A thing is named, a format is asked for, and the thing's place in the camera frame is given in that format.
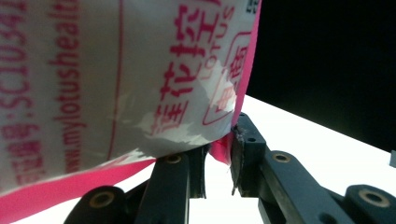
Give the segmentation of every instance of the pink plastic edge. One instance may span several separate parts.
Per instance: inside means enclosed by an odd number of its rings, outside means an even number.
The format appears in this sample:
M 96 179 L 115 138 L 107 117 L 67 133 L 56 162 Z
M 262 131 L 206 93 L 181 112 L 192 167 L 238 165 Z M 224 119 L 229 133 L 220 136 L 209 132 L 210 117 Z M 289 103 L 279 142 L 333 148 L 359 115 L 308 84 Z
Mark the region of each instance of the pink plastic edge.
M 141 161 L 93 170 L 18 189 L 0 198 L 0 223 L 11 223 L 29 217 L 55 204 L 81 197 L 87 191 L 99 186 L 115 185 L 153 162 L 154 160 Z
M 253 68 L 254 53 L 256 51 L 257 34 L 259 29 L 260 11 L 262 8 L 262 1 L 259 3 L 259 7 L 256 14 L 256 20 L 253 23 L 253 29 L 251 32 L 250 43 L 247 50 L 247 58 L 244 64 L 244 71 L 239 84 L 238 93 L 236 94 L 236 105 L 233 113 L 232 125 L 234 126 L 238 121 L 239 114 L 242 110 L 242 104 L 244 103 L 245 93 L 248 89 L 248 81 L 250 79 L 250 73 Z M 226 164 L 231 163 L 230 149 L 233 141 L 233 133 L 228 133 L 220 140 L 212 143 L 210 154 L 217 160 Z

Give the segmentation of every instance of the pink stripe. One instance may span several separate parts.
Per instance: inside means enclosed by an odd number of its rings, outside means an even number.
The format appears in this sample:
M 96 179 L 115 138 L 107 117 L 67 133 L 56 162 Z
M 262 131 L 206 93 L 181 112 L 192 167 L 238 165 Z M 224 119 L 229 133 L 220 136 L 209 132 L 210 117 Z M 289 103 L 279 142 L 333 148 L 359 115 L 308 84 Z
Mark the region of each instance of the pink stripe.
M 239 114 L 241 113 L 242 104 L 244 103 L 245 93 L 247 92 L 248 89 L 248 81 L 250 78 L 251 69 L 253 68 L 253 60 L 254 60 L 254 53 L 257 44 L 257 34 L 259 29 L 261 8 L 262 8 L 262 1 L 260 1 L 257 9 L 256 20 L 254 21 L 253 24 L 253 30 L 251 32 L 250 43 L 247 50 L 247 59 L 245 60 L 242 79 L 239 84 L 238 93 L 236 94 L 236 105 L 235 105 L 235 111 L 233 113 L 233 121 L 232 121 L 233 126 L 238 121 Z M 210 150 L 210 154 L 216 160 L 222 161 L 226 164 L 230 164 L 231 163 L 230 150 L 231 150 L 232 141 L 233 141 L 233 136 L 231 134 L 227 134 L 224 137 L 222 137 L 220 140 L 213 142 L 212 149 Z
M 143 170 L 154 160 L 93 170 L 60 180 L 36 184 L 0 197 L 0 223 L 10 223 L 29 217 L 53 205 L 77 197 L 103 185 L 115 185 Z
M 120 0 L 119 7 L 119 61 L 117 64 L 117 79 L 116 79 L 116 93 L 114 99 L 114 110 L 113 110 L 113 122 L 111 125 L 111 138 L 110 138 L 110 147 L 107 154 L 107 160 L 111 159 L 111 153 L 114 150 L 114 142 L 116 138 L 116 130 L 117 130 L 117 115 L 119 113 L 119 97 L 120 97 L 120 81 L 121 81 L 121 73 L 122 73 L 122 50 L 123 50 L 123 0 Z
M 257 34 L 259 31 L 259 21 L 260 21 L 260 11 L 262 8 L 262 1 L 260 1 L 259 6 L 257 8 L 256 20 L 253 24 L 253 30 L 251 32 L 250 43 L 247 49 L 247 59 L 244 64 L 243 76 L 241 79 L 241 83 L 239 84 L 238 93 L 236 94 L 236 105 L 235 111 L 233 113 L 233 122 L 234 126 L 238 121 L 239 114 L 242 110 L 242 104 L 244 103 L 245 93 L 248 89 L 248 81 L 250 79 L 251 70 L 253 68 L 254 61 L 254 53 L 256 52 L 256 44 L 257 44 Z

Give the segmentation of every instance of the black background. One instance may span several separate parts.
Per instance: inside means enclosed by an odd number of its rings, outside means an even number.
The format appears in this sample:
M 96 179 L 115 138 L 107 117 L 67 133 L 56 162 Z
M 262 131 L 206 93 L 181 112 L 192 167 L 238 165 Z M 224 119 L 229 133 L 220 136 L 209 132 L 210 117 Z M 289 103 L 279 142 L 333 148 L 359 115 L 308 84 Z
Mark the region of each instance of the black background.
M 247 94 L 396 149 L 395 4 L 264 0 Z

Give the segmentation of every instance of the metal screw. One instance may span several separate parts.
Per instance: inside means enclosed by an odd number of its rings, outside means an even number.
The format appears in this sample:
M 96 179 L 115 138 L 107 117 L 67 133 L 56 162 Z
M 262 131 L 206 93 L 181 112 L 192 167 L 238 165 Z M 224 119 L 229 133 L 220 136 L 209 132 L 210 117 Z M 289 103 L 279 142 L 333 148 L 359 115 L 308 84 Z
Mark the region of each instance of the metal screw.
M 361 189 L 359 191 L 359 196 L 361 196 L 365 202 L 377 207 L 386 208 L 390 206 L 389 200 L 384 195 L 369 189 Z
M 178 162 L 181 161 L 181 157 L 179 155 L 171 155 L 166 157 L 166 162 L 170 163 L 170 164 L 176 164 Z
M 90 199 L 90 207 L 92 208 L 103 208 L 108 206 L 114 201 L 114 193 L 111 191 L 103 191 L 96 193 Z
M 273 159 L 278 162 L 289 162 L 290 161 L 290 157 L 285 154 L 282 154 L 282 153 L 274 154 Z

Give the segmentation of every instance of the black mechanical part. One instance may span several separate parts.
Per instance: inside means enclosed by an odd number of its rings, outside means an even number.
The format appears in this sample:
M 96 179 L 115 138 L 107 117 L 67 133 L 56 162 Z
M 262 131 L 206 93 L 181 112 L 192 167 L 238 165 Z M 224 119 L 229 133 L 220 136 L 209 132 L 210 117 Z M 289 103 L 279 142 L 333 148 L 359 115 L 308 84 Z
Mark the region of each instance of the black mechanical part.
M 396 198 L 372 186 L 356 185 L 347 188 L 343 207 L 356 223 L 396 222 Z
M 395 223 L 396 199 L 384 190 L 351 186 L 343 197 L 323 188 L 295 157 L 271 151 L 245 114 L 233 133 L 234 187 L 259 198 L 265 223 Z
M 103 186 L 86 193 L 64 224 L 126 223 L 125 194 L 122 189 Z
M 189 157 L 190 198 L 206 198 L 205 193 L 205 159 L 210 145 L 184 152 Z
M 396 151 L 395 150 L 392 150 L 390 152 L 389 166 L 396 168 Z
M 262 175 L 287 221 L 354 223 L 326 189 L 289 153 L 266 151 Z
M 184 154 L 158 159 L 135 224 L 188 223 L 190 175 Z
M 260 164 L 267 148 L 265 139 L 254 126 L 248 115 L 241 113 L 238 124 L 233 128 L 231 151 L 231 175 L 233 194 L 239 190 L 242 197 L 259 197 Z
M 109 186 L 89 191 L 64 223 L 188 223 L 189 198 L 205 197 L 208 150 L 203 146 L 159 158 L 150 179 L 126 193 Z

